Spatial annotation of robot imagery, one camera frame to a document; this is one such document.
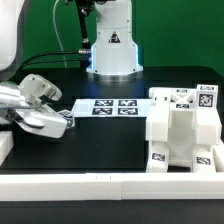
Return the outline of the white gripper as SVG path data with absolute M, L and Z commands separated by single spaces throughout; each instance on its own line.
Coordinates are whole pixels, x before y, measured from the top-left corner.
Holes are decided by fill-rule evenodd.
M 65 132 L 67 121 L 47 104 L 43 104 L 40 98 L 34 103 L 28 103 L 20 90 L 20 85 L 1 82 L 0 125 L 15 122 L 26 132 L 60 138 Z

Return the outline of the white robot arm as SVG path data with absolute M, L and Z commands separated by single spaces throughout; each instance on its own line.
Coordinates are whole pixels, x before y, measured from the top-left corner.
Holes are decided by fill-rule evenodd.
M 0 118 L 15 121 L 36 135 L 60 138 L 67 121 L 47 105 L 62 93 L 50 81 L 29 74 L 20 84 L 10 81 L 18 71 L 23 53 L 24 22 L 32 0 L 0 0 Z

